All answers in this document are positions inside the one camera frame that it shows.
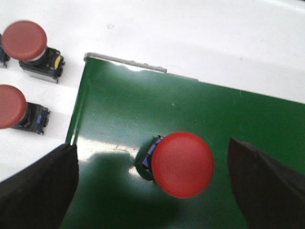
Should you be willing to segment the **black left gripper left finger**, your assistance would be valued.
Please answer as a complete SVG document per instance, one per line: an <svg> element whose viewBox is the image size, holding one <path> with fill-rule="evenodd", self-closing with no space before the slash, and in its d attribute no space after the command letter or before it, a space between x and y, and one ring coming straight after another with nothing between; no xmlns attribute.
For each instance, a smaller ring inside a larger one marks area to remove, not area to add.
<svg viewBox="0 0 305 229"><path fill-rule="evenodd" d="M77 146L62 144L0 183L0 227L58 229L78 182Z"/></svg>

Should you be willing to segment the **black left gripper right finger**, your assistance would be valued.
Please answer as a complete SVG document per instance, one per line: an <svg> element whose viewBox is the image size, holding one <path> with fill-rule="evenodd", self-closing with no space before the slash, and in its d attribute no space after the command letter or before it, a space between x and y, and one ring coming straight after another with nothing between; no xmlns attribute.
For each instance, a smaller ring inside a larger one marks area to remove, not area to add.
<svg viewBox="0 0 305 229"><path fill-rule="evenodd" d="M250 229L303 229L305 176L253 145L231 138L228 168L236 203Z"/></svg>

